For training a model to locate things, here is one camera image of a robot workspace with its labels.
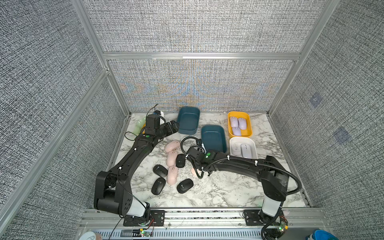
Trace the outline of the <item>pink mouse top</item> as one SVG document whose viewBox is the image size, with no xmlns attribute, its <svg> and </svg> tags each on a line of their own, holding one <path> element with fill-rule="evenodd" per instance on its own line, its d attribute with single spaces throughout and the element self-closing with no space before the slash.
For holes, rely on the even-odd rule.
<svg viewBox="0 0 384 240">
<path fill-rule="evenodd" d="M 171 141 L 165 146 L 166 153 L 177 150 L 180 147 L 181 143 L 179 141 Z"/>
</svg>

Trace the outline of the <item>peach pink mouse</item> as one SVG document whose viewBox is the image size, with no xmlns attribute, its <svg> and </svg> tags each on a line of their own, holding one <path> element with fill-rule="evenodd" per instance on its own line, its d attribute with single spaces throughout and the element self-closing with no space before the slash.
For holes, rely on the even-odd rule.
<svg viewBox="0 0 384 240">
<path fill-rule="evenodd" d="M 195 171 L 194 168 L 191 168 L 191 172 L 192 172 L 192 174 L 193 174 L 195 177 L 197 176 L 197 173 L 196 173 L 196 171 Z"/>
</svg>

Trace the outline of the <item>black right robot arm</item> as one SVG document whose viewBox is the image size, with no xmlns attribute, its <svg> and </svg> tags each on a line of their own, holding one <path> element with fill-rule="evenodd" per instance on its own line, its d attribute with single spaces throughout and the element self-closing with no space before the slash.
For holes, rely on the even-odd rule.
<svg viewBox="0 0 384 240">
<path fill-rule="evenodd" d="M 213 172 L 230 172 L 250 177 L 262 184 L 264 201 L 259 216 L 265 220 L 283 215 L 282 206 L 287 196 L 302 190 L 297 176 L 287 171 L 273 156 L 264 159 L 249 159 L 223 152 L 205 150 L 203 141 L 186 137 L 180 143 L 186 159 L 191 162 L 197 177 L 210 176 Z"/>
</svg>

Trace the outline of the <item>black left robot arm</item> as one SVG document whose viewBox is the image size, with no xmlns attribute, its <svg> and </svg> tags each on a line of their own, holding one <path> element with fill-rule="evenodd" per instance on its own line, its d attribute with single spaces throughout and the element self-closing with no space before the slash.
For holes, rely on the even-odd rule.
<svg viewBox="0 0 384 240">
<path fill-rule="evenodd" d="M 161 120 L 165 120 L 161 115 L 147 115 L 146 125 L 135 137 L 128 153 L 110 170 L 98 173 L 94 191 L 96 210 L 122 217 L 149 218 L 150 207 L 133 195 L 131 179 L 156 145 L 179 131 L 179 123 L 176 121 L 161 124 Z"/>
</svg>

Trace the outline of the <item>white storage box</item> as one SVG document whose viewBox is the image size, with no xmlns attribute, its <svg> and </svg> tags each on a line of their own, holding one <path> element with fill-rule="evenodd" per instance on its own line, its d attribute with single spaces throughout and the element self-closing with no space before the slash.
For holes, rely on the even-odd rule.
<svg viewBox="0 0 384 240">
<path fill-rule="evenodd" d="M 249 138 L 243 138 L 243 137 L 233 137 L 230 139 L 230 154 L 231 154 L 231 144 L 238 143 L 239 145 L 241 144 L 248 144 L 251 146 L 252 149 L 252 155 L 253 157 L 251 159 L 258 159 L 258 154 L 256 150 L 256 145 L 253 140 Z"/>
</svg>

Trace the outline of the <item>purple mouse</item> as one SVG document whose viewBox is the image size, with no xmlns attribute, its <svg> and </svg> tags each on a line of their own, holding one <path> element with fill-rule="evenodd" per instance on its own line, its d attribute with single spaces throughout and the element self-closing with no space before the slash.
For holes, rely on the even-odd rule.
<svg viewBox="0 0 384 240">
<path fill-rule="evenodd" d="M 232 132 L 234 136 L 242 136 L 242 130 L 239 127 L 232 127 Z"/>
<path fill-rule="evenodd" d="M 230 125 L 232 128 L 238 128 L 239 127 L 239 121 L 237 117 L 230 117 Z"/>
<path fill-rule="evenodd" d="M 238 118 L 238 127 L 241 130 L 246 130 L 248 128 L 247 120 L 245 118 Z"/>
</svg>

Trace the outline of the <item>yellow storage box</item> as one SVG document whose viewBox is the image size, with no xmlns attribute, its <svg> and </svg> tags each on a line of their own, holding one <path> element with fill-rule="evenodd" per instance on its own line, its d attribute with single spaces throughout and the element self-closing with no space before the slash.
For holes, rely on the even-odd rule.
<svg viewBox="0 0 384 240">
<path fill-rule="evenodd" d="M 245 112 L 228 113 L 228 130 L 230 137 L 250 138 L 253 135 L 251 117 Z"/>
</svg>

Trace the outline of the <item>white mouse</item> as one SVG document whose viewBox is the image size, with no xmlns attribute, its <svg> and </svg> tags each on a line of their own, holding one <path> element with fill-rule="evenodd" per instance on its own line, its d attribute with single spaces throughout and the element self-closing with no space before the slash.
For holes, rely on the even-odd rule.
<svg viewBox="0 0 384 240">
<path fill-rule="evenodd" d="M 251 146 L 248 144 L 241 144 L 241 154 L 243 158 L 251 159 L 253 157 Z"/>
<path fill-rule="evenodd" d="M 231 155 L 241 157 L 241 145 L 239 145 L 238 143 L 231 144 Z"/>
</svg>

